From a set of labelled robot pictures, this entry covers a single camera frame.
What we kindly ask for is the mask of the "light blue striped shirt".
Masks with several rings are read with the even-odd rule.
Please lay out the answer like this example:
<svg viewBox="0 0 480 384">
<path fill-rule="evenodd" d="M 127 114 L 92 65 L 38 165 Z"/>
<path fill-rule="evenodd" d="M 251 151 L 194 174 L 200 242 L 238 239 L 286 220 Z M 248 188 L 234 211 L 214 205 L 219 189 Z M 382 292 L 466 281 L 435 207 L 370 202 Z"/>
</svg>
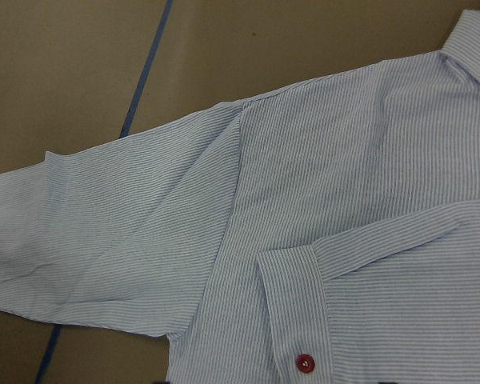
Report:
<svg viewBox="0 0 480 384">
<path fill-rule="evenodd" d="M 480 10 L 0 174 L 0 311 L 166 336 L 170 383 L 480 383 Z"/>
</svg>

